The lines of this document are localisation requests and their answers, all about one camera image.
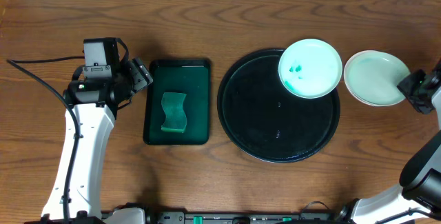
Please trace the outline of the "green wavy sponge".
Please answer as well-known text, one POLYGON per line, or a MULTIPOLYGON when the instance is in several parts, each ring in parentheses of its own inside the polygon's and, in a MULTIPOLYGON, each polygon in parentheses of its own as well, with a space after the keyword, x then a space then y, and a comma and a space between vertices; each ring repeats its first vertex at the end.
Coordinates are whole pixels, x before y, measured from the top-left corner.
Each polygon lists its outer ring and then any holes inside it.
POLYGON ((184 133, 187 127, 187 116, 184 111, 185 93, 165 92, 161 99, 161 107, 165 120, 161 125, 163 132, 184 133))

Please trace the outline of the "pale green plate bottom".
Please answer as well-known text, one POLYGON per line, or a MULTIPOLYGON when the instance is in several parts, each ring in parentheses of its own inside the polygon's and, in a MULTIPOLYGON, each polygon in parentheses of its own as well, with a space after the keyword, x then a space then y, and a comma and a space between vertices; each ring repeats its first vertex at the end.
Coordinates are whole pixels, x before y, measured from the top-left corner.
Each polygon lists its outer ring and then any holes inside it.
POLYGON ((385 107, 404 100, 398 84, 410 75, 408 67, 386 52, 365 50, 346 63, 343 77, 348 91, 360 102, 385 107))

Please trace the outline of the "white plate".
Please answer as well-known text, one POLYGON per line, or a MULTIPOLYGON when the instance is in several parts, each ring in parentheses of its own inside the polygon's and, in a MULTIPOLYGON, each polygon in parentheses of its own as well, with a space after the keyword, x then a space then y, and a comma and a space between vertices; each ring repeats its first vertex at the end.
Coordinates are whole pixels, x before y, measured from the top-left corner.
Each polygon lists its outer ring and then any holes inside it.
POLYGON ((359 102, 361 102, 361 103, 364 103, 365 105, 370 105, 370 106, 373 106, 373 107, 380 107, 380 105, 375 104, 375 103, 371 103, 371 102, 368 102, 368 101, 365 101, 364 99, 362 99, 362 98, 360 98, 359 96, 357 96, 356 94, 354 94, 353 91, 352 91, 352 89, 349 87, 349 83, 347 82, 347 80, 346 80, 345 77, 343 77, 343 80, 344 80, 344 82, 345 82, 345 86, 346 86, 347 90, 349 91, 350 95, 351 95, 354 99, 356 99, 357 101, 359 101, 359 102))

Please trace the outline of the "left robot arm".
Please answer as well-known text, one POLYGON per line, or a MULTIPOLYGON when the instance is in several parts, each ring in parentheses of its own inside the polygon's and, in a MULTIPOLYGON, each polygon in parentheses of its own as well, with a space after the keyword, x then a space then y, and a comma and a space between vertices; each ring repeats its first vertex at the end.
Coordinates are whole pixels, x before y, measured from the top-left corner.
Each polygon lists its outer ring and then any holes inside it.
POLYGON ((57 177, 41 216, 50 221, 101 218, 101 176, 116 113, 153 79, 135 58, 79 67, 63 99, 65 141, 57 177))

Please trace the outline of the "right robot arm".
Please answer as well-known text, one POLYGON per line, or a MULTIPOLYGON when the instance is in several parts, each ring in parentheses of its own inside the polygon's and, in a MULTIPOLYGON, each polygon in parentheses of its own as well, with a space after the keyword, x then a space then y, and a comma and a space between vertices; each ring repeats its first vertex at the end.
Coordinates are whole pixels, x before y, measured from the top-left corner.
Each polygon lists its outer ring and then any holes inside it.
MULTIPOLYGON (((440 64, 430 73, 417 70, 398 89, 417 112, 440 116, 440 64)), ((404 166, 399 184, 371 198, 354 199, 336 217, 341 223, 408 223, 440 220, 440 133, 404 166)))

